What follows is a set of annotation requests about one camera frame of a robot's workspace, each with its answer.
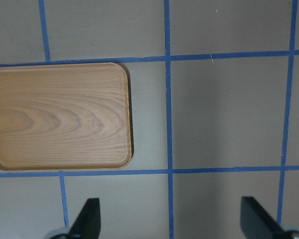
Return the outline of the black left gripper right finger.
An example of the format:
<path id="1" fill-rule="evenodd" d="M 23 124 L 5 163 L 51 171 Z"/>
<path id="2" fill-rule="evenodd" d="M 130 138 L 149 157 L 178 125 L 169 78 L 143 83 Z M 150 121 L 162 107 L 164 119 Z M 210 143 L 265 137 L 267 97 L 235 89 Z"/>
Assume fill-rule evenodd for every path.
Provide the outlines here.
<path id="1" fill-rule="evenodd" d="M 240 227 L 246 239 L 291 239 L 254 197 L 242 197 Z"/>

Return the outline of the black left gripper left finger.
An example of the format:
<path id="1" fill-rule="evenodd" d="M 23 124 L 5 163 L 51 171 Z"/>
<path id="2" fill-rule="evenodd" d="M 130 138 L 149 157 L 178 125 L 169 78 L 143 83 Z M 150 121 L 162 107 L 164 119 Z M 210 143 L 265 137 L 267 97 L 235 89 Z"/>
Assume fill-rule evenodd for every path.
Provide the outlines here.
<path id="1" fill-rule="evenodd" d="M 99 198 L 87 199 L 69 231 L 69 236 L 71 239 L 97 239 L 100 231 L 100 200 Z"/>

